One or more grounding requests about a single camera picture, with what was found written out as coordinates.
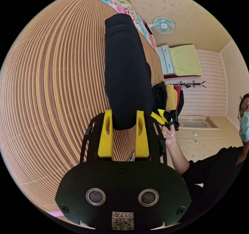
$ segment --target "hand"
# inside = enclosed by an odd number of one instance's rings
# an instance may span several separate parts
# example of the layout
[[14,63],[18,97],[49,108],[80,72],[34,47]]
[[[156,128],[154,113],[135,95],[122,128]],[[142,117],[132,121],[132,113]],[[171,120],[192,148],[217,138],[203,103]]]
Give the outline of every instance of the hand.
[[163,137],[166,139],[166,146],[170,146],[173,143],[177,143],[176,140],[176,130],[174,124],[170,126],[170,130],[168,130],[165,126],[162,127]]

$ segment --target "surgical face mask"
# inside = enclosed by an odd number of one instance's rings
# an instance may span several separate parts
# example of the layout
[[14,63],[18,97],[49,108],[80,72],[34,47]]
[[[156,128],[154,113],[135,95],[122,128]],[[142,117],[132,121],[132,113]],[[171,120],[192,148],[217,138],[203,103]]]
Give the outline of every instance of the surgical face mask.
[[239,136],[243,142],[249,141],[249,111],[245,111],[240,121]]

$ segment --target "wall-mounted fan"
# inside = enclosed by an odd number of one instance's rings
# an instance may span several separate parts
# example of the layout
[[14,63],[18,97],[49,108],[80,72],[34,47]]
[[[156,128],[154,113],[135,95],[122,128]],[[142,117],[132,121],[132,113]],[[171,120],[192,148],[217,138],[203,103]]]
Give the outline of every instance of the wall-mounted fan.
[[148,26],[163,34],[172,33],[176,28],[175,22],[167,16],[157,16],[153,19],[152,24]]

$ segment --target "qr code label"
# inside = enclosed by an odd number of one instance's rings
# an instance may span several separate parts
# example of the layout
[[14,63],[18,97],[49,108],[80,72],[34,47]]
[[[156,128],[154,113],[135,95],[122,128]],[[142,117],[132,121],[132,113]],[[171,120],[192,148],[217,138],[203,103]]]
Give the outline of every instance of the qr code label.
[[133,212],[112,212],[112,229],[113,230],[134,230]]

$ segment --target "coat rack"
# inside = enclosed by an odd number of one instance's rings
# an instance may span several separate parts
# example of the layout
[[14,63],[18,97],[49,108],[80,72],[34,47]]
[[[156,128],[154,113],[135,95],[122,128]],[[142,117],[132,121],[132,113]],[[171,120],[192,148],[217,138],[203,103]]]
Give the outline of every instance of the coat rack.
[[182,88],[182,86],[185,86],[186,88],[190,88],[191,86],[193,86],[195,88],[196,85],[201,85],[204,88],[206,88],[206,86],[203,85],[205,82],[206,81],[203,81],[202,83],[196,83],[195,80],[193,80],[192,83],[183,83],[181,80],[179,84],[172,84],[172,85],[179,85],[179,86],[181,86],[181,88]]

